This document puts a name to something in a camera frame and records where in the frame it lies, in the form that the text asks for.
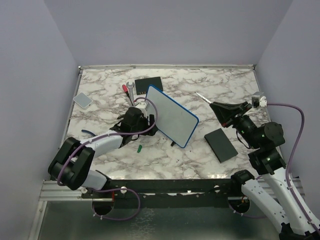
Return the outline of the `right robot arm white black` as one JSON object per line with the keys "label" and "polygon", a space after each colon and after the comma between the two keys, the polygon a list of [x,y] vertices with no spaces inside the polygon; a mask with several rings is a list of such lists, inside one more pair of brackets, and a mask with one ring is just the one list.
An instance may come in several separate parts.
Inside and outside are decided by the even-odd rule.
{"label": "right robot arm white black", "polygon": [[318,240],[320,220],[294,185],[289,175],[289,163],[277,151],[277,147],[285,143],[282,125],[268,122],[257,127],[246,114],[251,108],[266,108],[269,105],[265,97],[251,103],[209,104],[221,126],[233,127],[253,150],[248,154],[250,164],[271,188],[274,197],[247,170],[238,171],[231,176],[229,189],[234,195],[243,194],[255,203],[272,222],[279,239]]}

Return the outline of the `blue framed whiteboard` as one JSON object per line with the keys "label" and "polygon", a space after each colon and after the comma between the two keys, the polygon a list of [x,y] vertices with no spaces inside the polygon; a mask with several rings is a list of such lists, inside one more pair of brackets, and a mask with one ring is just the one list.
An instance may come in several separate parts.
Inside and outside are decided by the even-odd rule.
{"label": "blue framed whiteboard", "polygon": [[199,118],[154,85],[148,86],[145,97],[154,104],[149,107],[148,113],[155,114],[157,110],[158,130],[176,145],[185,148],[199,124]]}

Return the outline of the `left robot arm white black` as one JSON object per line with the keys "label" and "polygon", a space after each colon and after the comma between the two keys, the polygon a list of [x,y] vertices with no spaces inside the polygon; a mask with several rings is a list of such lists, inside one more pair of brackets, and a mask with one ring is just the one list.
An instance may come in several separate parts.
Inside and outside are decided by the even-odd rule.
{"label": "left robot arm white black", "polygon": [[145,116],[140,108],[130,107],[123,119],[106,133],[85,140],[67,138],[48,167],[49,175],[59,186],[71,190],[92,189],[97,196],[106,197],[111,190],[111,179],[98,170],[91,170],[93,160],[120,149],[133,136],[153,136],[157,132],[158,111]]}

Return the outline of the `white marker pen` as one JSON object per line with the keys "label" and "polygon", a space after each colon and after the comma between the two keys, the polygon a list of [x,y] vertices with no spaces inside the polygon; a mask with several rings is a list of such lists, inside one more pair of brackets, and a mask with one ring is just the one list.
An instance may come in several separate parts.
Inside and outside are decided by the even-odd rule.
{"label": "white marker pen", "polygon": [[203,95],[201,95],[200,93],[195,92],[195,94],[196,94],[199,98],[201,98],[203,101],[205,101],[207,104],[211,104],[211,101],[208,100],[208,99],[207,99],[206,97],[204,97]]}

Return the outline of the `green marker cap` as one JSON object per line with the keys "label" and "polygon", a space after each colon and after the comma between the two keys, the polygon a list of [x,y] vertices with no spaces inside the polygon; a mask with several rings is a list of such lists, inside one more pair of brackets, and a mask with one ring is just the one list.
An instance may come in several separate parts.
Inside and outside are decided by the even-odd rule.
{"label": "green marker cap", "polygon": [[140,152],[141,152],[142,147],[143,147],[143,146],[142,146],[141,144],[138,146],[137,153],[140,153]]}

